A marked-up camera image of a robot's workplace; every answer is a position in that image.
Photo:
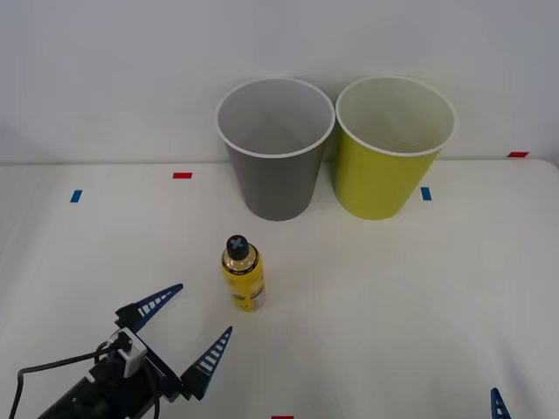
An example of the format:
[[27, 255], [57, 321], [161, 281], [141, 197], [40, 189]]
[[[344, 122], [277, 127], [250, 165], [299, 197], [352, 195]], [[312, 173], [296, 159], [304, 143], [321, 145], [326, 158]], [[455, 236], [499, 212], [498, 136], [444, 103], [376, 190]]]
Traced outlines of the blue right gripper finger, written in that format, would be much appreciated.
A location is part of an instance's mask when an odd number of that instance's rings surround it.
[[497, 388], [492, 388], [491, 396], [491, 414], [493, 419], [511, 419], [507, 407]]

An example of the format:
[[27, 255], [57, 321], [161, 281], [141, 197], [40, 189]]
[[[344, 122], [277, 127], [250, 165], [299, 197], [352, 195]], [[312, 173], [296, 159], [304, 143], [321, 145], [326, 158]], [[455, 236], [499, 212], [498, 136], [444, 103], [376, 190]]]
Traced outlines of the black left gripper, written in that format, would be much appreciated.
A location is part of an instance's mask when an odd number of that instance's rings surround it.
[[[150, 409], [157, 418], [161, 399], [172, 402], [178, 397], [178, 377], [137, 333], [182, 289], [183, 284], [173, 285], [115, 312], [118, 329], [103, 346], [112, 351], [95, 359], [86, 379], [88, 418], [141, 418]], [[231, 334], [229, 326], [181, 375], [185, 399], [204, 398]]]

